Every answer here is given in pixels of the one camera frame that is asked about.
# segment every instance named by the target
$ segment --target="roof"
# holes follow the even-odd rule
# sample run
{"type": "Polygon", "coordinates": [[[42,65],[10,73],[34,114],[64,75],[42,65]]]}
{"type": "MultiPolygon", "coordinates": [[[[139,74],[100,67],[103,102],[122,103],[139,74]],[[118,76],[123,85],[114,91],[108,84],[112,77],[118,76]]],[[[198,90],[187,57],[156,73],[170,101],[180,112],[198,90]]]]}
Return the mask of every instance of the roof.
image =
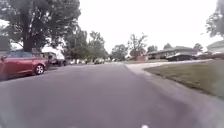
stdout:
{"type": "Polygon", "coordinates": [[[176,50],[190,50],[190,51],[196,51],[193,48],[189,48],[189,47],[184,47],[184,46],[176,46],[173,48],[167,48],[164,50],[160,50],[160,51],[155,51],[155,52],[150,52],[147,54],[158,54],[158,53],[164,53],[164,52],[172,52],[172,51],[176,51],[176,50]]]}
{"type": "Polygon", "coordinates": [[[224,40],[217,41],[207,46],[207,48],[216,48],[216,47],[224,47],[224,40]]]}

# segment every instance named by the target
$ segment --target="car wheel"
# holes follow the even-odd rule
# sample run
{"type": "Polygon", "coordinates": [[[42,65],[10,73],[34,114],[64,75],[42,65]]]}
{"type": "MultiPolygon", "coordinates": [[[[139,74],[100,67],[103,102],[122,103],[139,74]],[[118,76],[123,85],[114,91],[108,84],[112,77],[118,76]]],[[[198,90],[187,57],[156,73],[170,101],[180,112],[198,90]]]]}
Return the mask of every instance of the car wheel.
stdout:
{"type": "Polygon", "coordinates": [[[41,64],[37,65],[37,67],[35,68],[35,73],[36,75],[44,74],[44,66],[41,64]]]}

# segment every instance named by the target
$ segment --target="lawn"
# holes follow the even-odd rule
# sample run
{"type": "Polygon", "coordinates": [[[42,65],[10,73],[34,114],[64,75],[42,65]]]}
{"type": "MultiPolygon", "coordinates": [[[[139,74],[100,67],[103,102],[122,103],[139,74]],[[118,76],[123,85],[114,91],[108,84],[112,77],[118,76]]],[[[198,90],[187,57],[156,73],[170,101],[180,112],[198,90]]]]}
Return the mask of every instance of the lawn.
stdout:
{"type": "Polygon", "coordinates": [[[141,64],[141,63],[156,63],[156,62],[167,62],[167,60],[145,60],[145,61],[123,61],[124,64],[141,64]]]}
{"type": "Polygon", "coordinates": [[[224,61],[214,60],[197,64],[165,65],[146,71],[179,82],[189,88],[224,99],[224,61]]]}

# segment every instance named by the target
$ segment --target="car window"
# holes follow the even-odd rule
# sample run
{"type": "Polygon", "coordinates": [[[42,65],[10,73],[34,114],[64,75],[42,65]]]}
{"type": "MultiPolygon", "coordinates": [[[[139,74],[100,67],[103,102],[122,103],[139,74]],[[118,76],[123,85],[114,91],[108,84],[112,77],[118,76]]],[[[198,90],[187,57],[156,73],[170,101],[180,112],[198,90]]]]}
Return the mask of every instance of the car window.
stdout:
{"type": "Polygon", "coordinates": [[[6,52],[0,51],[0,56],[4,56],[5,54],[6,54],[6,52]]]}
{"type": "Polygon", "coordinates": [[[29,52],[22,52],[22,58],[32,58],[33,54],[29,52]]]}
{"type": "Polygon", "coordinates": [[[9,52],[7,58],[21,58],[21,52],[9,52]]]}
{"type": "Polygon", "coordinates": [[[33,53],[33,57],[41,58],[41,54],[33,53]]]}

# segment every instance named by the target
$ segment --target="side mirror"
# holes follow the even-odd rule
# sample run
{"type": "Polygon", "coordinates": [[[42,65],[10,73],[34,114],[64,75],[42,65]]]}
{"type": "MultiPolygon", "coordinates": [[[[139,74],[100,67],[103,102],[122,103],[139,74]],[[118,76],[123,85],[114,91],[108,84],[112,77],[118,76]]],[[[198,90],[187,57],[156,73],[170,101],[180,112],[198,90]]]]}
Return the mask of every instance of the side mirror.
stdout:
{"type": "Polygon", "coordinates": [[[1,56],[1,61],[4,61],[6,58],[6,56],[1,56]]]}

